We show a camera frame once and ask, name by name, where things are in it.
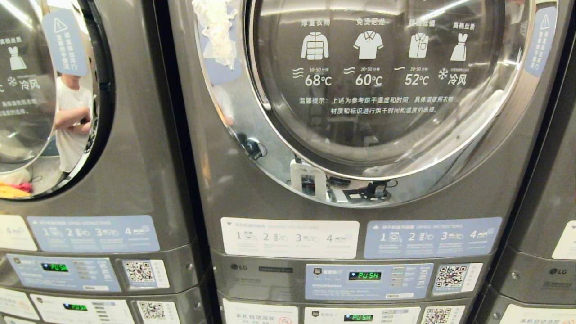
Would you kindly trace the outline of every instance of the yellow cloth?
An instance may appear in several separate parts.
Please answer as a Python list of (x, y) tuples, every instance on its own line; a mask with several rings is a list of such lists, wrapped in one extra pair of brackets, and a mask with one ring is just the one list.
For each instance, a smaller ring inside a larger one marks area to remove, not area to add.
[(7, 183), (0, 182), (0, 198), (22, 198), (22, 197), (30, 197), (30, 194), (27, 193), (26, 191), (16, 189)]

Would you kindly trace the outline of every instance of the stacked washer dryer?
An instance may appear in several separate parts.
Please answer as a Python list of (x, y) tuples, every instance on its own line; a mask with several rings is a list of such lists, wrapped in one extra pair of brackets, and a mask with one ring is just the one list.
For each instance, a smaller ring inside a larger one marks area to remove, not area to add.
[(225, 322), (464, 323), (570, 3), (170, 2)]
[(509, 240), (476, 323), (576, 322), (576, 57), (574, 16), (569, 67), (559, 73), (558, 99)]
[(0, 322), (211, 323), (154, 3), (0, 17)]

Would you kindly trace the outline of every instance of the dress icon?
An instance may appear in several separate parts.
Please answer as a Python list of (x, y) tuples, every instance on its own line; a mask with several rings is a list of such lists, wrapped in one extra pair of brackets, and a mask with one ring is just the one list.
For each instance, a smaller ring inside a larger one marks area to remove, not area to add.
[(309, 61), (320, 60), (327, 58), (328, 52), (328, 39), (322, 33), (313, 32), (306, 37), (302, 42), (302, 58), (306, 58)]
[(26, 63), (24, 63), (24, 60), (18, 55), (18, 47), (8, 47), (8, 51), (11, 55), (10, 68), (13, 71), (26, 69)]
[(410, 58), (425, 58), (428, 51), (428, 35), (425, 33), (416, 33), (410, 38), (410, 51), (408, 57)]
[(375, 31), (367, 31), (356, 38), (354, 48), (360, 49), (358, 59), (376, 59), (378, 50), (383, 48), (382, 37)]
[(454, 46), (454, 51), (452, 51), (452, 57), (450, 61), (466, 61), (466, 40), (468, 39), (468, 34), (458, 34), (458, 45)]

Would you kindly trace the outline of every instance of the lg logo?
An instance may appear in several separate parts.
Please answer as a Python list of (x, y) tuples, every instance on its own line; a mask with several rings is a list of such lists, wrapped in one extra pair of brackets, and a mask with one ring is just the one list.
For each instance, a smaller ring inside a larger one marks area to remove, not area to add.
[(232, 270), (248, 270), (248, 266), (237, 265), (236, 263), (231, 264), (230, 268), (232, 268)]
[(566, 274), (566, 273), (568, 273), (568, 270), (566, 269), (556, 269), (556, 268), (550, 269), (550, 274)]

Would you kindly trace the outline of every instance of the qr code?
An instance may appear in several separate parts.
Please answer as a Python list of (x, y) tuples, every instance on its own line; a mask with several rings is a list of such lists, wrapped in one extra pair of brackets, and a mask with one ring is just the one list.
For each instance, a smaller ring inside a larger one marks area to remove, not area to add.
[(154, 273), (148, 261), (124, 261), (124, 268), (130, 281), (154, 282)]
[(138, 302), (138, 308), (144, 319), (162, 319), (166, 318), (164, 314), (164, 305), (158, 302)]
[(422, 324), (448, 324), (451, 314), (452, 308), (449, 307), (427, 308)]
[(468, 266), (443, 266), (440, 267), (436, 287), (462, 287), (464, 276), (468, 271)]

